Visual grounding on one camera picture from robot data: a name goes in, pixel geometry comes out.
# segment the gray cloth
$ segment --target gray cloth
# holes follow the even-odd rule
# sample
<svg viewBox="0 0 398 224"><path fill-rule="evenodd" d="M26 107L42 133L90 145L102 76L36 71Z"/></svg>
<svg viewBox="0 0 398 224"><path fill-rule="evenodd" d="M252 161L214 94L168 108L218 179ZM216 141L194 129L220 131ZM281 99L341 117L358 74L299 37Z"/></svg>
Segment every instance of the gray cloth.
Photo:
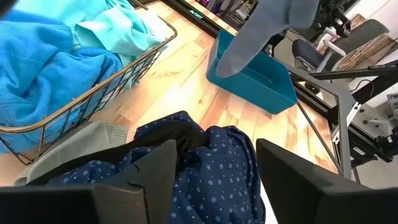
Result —
<svg viewBox="0 0 398 224"><path fill-rule="evenodd" d="M261 0L250 19L225 50L216 75L228 77L240 72L275 34L288 27L309 27L319 0Z"/></svg>
<svg viewBox="0 0 398 224"><path fill-rule="evenodd" d="M14 182L22 186L68 161L126 143L127 128L101 121L83 123L57 141Z"/></svg>

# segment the wire basket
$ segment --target wire basket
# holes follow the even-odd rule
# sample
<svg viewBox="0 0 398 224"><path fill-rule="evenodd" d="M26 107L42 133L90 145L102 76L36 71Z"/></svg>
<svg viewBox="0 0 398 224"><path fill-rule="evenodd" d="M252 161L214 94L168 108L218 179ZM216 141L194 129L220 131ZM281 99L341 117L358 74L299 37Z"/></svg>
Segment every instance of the wire basket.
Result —
<svg viewBox="0 0 398 224"><path fill-rule="evenodd" d="M136 0L129 1L133 6L140 6L148 10L147 7ZM111 103L110 101L124 90L123 87L127 82L135 83L141 79L159 57L162 47L177 36L177 30L167 21L162 20L173 30L174 34L133 63L35 124L22 127L0 126L0 133L2 134L32 134L38 136L37 152L33 158L13 150L13 146L0 136L4 148L15 155L23 164L33 163L66 132L79 126L83 121L89 120L96 111L102 110L108 103ZM49 130L53 126L57 129L55 131Z"/></svg>

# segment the black metal bar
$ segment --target black metal bar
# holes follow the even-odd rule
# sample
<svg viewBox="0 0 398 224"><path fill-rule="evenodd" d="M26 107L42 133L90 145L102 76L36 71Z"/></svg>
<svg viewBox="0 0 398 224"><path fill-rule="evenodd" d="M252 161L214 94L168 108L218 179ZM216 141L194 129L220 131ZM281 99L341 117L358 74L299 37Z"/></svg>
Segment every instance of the black metal bar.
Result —
<svg viewBox="0 0 398 224"><path fill-rule="evenodd" d="M384 67L391 67L391 66L393 66L393 65L395 65L396 67L398 67L398 59L397 59L397 60L393 60L393 61L391 61L391 62L387 62L387 63L385 63L385 64L382 65L382 66L384 66Z"/></svg>
<svg viewBox="0 0 398 224"><path fill-rule="evenodd" d="M84 118L85 118L85 113L86 113L88 107L90 106L90 103L91 103L91 100L93 99L93 97L94 97L94 93L91 94L90 97L88 98L87 106L83 109L83 112L82 112L82 114L81 114L81 117L79 118L78 124L81 124L81 122L83 122L83 120L84 120Z"/></svg>
<svg viewBox="0 0 398 224"><path fill-rule="evenodd" d="M13 154L13 155L14 155L21 163L23 163L25 166L27 166L27 165L29 165L29 164L31 164L31 163L33 162L33 160L31 160L31 159L27 158L26 156L22 155L21 153L15 152L13 149L11 149L11 148L10 148L10 144L9 144L7 141L3 140L3 138L0 138L0 142L2 143L2 145L3 145L11 154ZM22 157L25 157L25 158L28 160L28 162L23 161L23 160L19 157L20 155L21 155Z"/></svg>
<svg viewBox="0 0 398 224"><path fill-rule="evenodd" d="M172 9L177 11L179 14L182 16L186 17L190 22L201 28L203 31L205 31L207 34L210 36L216 38L218 35L218 32L220 30L223 30L222 27L220 27L217 23L209 19L206 15L202 14L199 12L197 9L195 9L193 6L191 6L189 3L185 2L184 0L163 0L164 3L166 3L168 6L170 6ZM199 19L195 17L190 11L194 11L201 15L203 18ZM350 75L360 75L361 72L363 71L356 71L355 72L347 72L347 74L350 73ZM306 105L311 107L314 111L319 113L321 116L325 117L331 124L337 125L338 124L338 119L337 119L337 112L334 114L331 113L331 107L326 104L324 101L319 99L317 96L315 96L313 93L310 93L308 89L306 89L304 86L300 85L299 83L294 83L294 88L297 94L297 98L304 102ZM350 127L348 128L348 134L349 134L349 143L351 147L358 147L361 150L363 150L365 153L369 154L371 156L371 159L377 159L376 156L379 156L381 159L383 159L386 162L392 161L392 159L388 156L386 156L377 146L377 142L374 140L373 137L371 137L368 133L365 133L362 129L358 128L354 124L351 124Z"/></svg>
<svg viewBox="0 0 398 224"><path fill-rule="evenodd" d="M360 88L358 91L353 93L353 97L358 103L363 105L373 97L377 96L386 89L398 83L397 67L389 67L382 69L384 70L385 73L388 73L388 75L378 76L374 80L371 80L371 82L368 82L368 84ZM375 76L379 74L381 73L373 73L373 75L368 75L368 76ZM336 116L337 116L337 107L335 106L329 111L328 117L335 119Z"/></svg>
<svg viewBox="0 0 398 224"><path fill-rule="evenodd" d="M100 104L101 104L102 100L104 99L104 97L106 96L106 93L108 92L108 89L109 89L109 87L111 86L111 84L112 84L112 83L110 83L109 85L107 85L107 86L105 87L104 93L102 94L101 98L98 100L98 104L94 107L92 114L95 113L95 111L96 111L96 110L98 109L98 107L100 106ZM98 90L97 93L93 93L93 94L94 94L94 96L96 96L96 95L99 94L99 93L100 93L100 90ZM106 101L106 103L104 103L104 105L102 106L101 110L105 107L105 105L106 105L107 103L108 103L108 101Z"/></svg>
<svg viewBox="0 0 398 224"><path fill-rule="evenodd" d="M123 81L123 79L124 79L124 77L126 76L126 74L127 74L127 71L123 73L123 75L120 77L120 80L118 81L118 84L114 87L114 89L111 90L112 93L110 93L109 98L108 98L108 99L106 100L106 102L103 104L103 108L104 108L105 105L108 104L109 100L113 97L114 93L116 92L116 89L120 86L120 83ZM101 99L103 99L103 98L107 95L106 92L108 91L108 88L109 88L111 85L112 85L112 82L109 83L108 86L106 87L105 92L104 92L104 94L102 95ZM94 108L94 110L93 110L94 112L95 112L95 110L98 108L98 106L100 106L101 101L99 101L98 104L96 105L96 107Z"/></svg>
<svg viewBox="0 0 398 224"><path fill-rule="evenodd" d="M373 97L382 93L384 90L398 83L398 68L394 67L394 69L396 70L395 74L379 76L372 80L371 83L366 84L364 87L356 91L353 94L355 100L358 101L360 104L364 104Z"/></svg>
<svg viewBox="0 0 398 224"><path fill-rule="evenodd" d="M250 11L249 11L249 13L248 13L248 16L246 16L246 18L244 18L245 21L249 20L251 14L253 14L253 12L254 12L254 10L257 8L257 5L258 5L258 4L259 4L258 1L256 1L256 2L253 4L253 6L251 7L251 9L250 9Z"/></svg>
<svg viewBox="0 0 398 224"><path fill-rule="evenodd" d="M189 3L185 2L184 0L163 0L166 5L177 11L183 17L187 18L190 22L198 26L200 29L205 31L207 34L216 38L218 32L223 29L217 23L209 19L206 15L198 11L195 7L191 6ZM200 16L202 19L195 17L190 11L193 11Z"/></svg>
<svg viewBox="0 0 398 224"><path fill-rule="evenodd" d="M29 159L27 156L23 155L23 154L20 153L20 152L17 153L17 157L18 157L18 159L19 159L20 161L22 161L21 157L23 157L24 159L26 159L28 162L22 162L22 163L25 164L25 165L29 165L29 164L33 163L33 160L32 160L32 159Z"/></svg>
<svg viewBox="0 0 398 224"><path fill-rule="evenodd" d="M72 108L70 108L70 109L67 111L67 117L65 118L65 122L64 122L64 124L63 124L63 126L62 126L62 130L61 130L61 133L60 133L60 134L63 134L63 133L65 132L65 128L66 128L67 125L68 125L69 117L70 117L71 112L72 112Z"/></svg>
<svg viewBox="0 0 398 224"><path fill-rule="evenodd" d="M315 94L313 94L309 89L305 88L303 85L299 83L293 83L294 90L296 92L297 98L309 105L315 112L325 117L328 115L328 110L330 106L327 105L324 101L319 99Z"/></svg>
<svg viewBox="0 0 398 224"><path fill-rule="evenodd" d="M37 159L39 158L39 156L42 153L41 150L42 150L42 146L43 146L43 143L44 143L44 132L45 132L45 125L43 125L42 128L41 128L39 148L37 149L36 157L35 157L35 159L33 161L37 161Z"/></svg>
<svg viewBox="0 0 398 224"><path fill-rule="evenodd" d="M342 78L360 78L360 77L371 77L371 76L397 76L397 67L368 67L367 69L359 70L348 70L348 71L334 71L334 72L320 72L311 73L311 76L319 80L336 80ZM295 82L304 81L299 77L292 77Z"/></svg>
<svg viewBox="0 0 398 224"><path fill-rule="evenodd" d="M302 114L305 116L305 119L307 120L307 122L310 124L313 132L315 133L315 135L318 137L319 141L321 142L322 146L325 148L326 152L329 155L329 158L331 159L331 161L333 162L333 164L336 166L337 171L339 173L339 175L343 175L344 170L341 167L341 163L339 164L339 162L336 160L336 157L333 155L333 153L331 152L331 149L329 149L328 145L326 144L326 142L323 140L321 134L318 132L317 128L315 127L314 123L311 121L311 118L308 116L308 114L305 112L303 106L301 105L301 103L297 103L298 108L300 108L300 111L302 112Z"/></svg>
<svg viewBox="0 0 398 224"><path fill-rule="evenodd" d="M351 157L354 158L351 161L352 168L363 165L369 161L375 160L374 156L369 155L369 154L361 155L359 152L355 151L355 149L353 149L353 148L350 149L350 154L351 154Z"/></svg>

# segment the office chair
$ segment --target office chair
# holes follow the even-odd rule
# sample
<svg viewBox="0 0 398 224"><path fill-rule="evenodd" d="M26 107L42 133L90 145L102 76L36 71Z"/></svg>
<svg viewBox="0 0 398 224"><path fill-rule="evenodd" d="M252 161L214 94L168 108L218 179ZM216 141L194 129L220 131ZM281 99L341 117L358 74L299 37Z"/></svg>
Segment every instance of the office chair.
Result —
<svg viewBox="0 0 398 224"><path fill-rule="evenodd" d="M305 68L309 72L334 71L346 55L388 32L387 27L379 21L370 19L353 29L346 38L339 38L333 43L329 40L324 40L323 42L328 49L323 55L313 48L310 43L297 39L292 46L295 67Z"/></svg>

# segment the light wood floor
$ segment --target light wood floor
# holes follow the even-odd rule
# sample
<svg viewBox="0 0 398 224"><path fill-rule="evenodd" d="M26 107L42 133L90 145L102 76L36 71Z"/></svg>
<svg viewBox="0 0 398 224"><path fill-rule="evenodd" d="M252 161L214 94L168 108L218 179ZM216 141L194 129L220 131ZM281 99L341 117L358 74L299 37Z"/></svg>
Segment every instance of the light wood floor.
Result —
<svg viewBox="0 0 398 224"><path fill-rule="evenodd" d="M235 31L193 0L191 4L231 33ZM268 139L330 171L328 154L297 106L271 115L207 81L208 54L214 39L162 2L149 6L169 21L178 36L133 90L125 91L93 119L128 126L129 140L137 127L185 110L202 128L235 125L253 142ZM331 148L327 121L306 107L315 126ZM0 185L11 185L24 168L10 155L0 155Z"/></svg>

